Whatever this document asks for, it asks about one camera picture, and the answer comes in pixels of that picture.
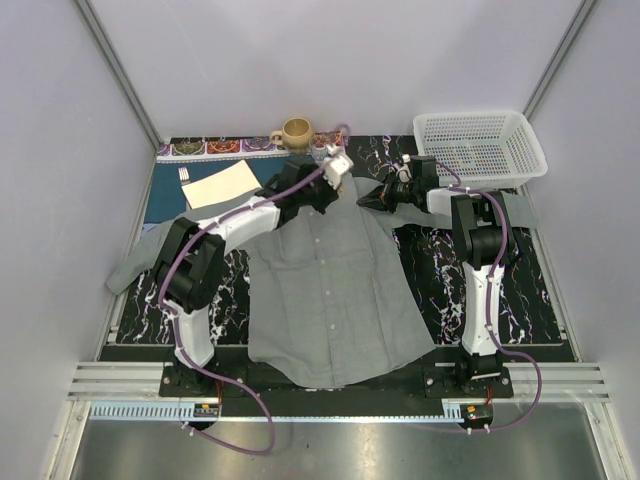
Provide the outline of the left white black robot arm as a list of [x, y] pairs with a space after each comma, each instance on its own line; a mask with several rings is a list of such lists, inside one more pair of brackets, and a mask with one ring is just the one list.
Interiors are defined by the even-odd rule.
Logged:
[[283, 226], [302, 207], [325, 213], [352, 167], [341, 156], [320, 165], [288, 161], [241, 205], [203, 221], [180, 217], [171, 224], [152, 276], [159, 306], [171, 313], [175, 356], [186, 365], [180, 381], [190, 393], [206, 395], [221, 378], [207, 365], [214, 357], [208, 308], [222, 283], [225, 256]]

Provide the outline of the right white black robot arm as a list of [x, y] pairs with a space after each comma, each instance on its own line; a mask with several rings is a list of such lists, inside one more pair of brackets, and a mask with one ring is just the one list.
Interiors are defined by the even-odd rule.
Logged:
[[516, 248], [504, 194], [462, 184], [429, 156], [403, 157], [384, 181], [357, 204], [394, 213], [401, 204], [441, 215], [451, 223], [453, 247], [465, 276], [465, 326], [452, 382], [466, 396], [484, 395], [500, 382], [499, 294]]

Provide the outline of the grey button shirt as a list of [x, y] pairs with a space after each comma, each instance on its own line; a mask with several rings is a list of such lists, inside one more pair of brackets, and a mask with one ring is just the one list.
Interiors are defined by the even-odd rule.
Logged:
[[358, 205], [376, 183], [347, 177], [324, 213], [308, 207], [244, 244], [249, 256], [248, 354], [306, 388], [339, 388], [389, 373], [434, 349], [406, 281], [393, 230], [447, 229], [448, 216], [411, 204]]

